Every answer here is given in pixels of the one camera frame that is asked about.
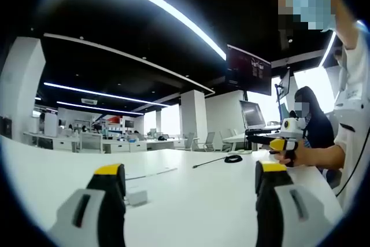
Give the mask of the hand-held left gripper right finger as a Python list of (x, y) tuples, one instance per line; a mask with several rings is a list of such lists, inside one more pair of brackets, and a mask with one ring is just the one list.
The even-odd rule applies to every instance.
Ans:
[(256, 246), (317, 246), (343, 215), (323, 177), (313, 169), (288, 169), (272, 161), (255, 167)]

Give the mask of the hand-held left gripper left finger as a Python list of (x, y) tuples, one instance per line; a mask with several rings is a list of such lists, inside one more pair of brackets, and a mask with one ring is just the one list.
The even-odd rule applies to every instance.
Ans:
[(57, 210), (48, 236), (57, 246), (125, 246), (125, 168), (98, 168)]

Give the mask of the person's right hand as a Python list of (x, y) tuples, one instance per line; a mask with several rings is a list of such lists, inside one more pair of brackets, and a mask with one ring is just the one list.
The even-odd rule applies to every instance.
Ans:
[(300, 165), (308, 165), (307, 153), (308, 150), (304, 145), (304, 140), (297, 142), (295, 150), (284, 150), (274, 155), (275, 160), (287, 167), (296, 167)]

